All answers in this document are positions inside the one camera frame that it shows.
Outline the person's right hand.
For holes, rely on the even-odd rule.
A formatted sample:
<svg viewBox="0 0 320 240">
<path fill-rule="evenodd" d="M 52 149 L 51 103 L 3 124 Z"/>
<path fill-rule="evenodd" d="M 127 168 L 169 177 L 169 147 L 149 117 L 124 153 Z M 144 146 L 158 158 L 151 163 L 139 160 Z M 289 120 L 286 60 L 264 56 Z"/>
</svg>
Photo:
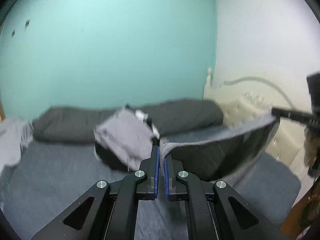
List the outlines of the person's right hand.
<svg viewBox="0 0 320 240">
<path fill-rule="evenodd" d="M 317 178 L 319 176 L 319 168 L 313 168 L 313 165 L 317 159 L 317 152 L 319 150 L 319 133 L 309 128 L 306 128 L 304 132 L 304 165 L 308 168 L 308 175 L 311 178 Z"/>
</svg>

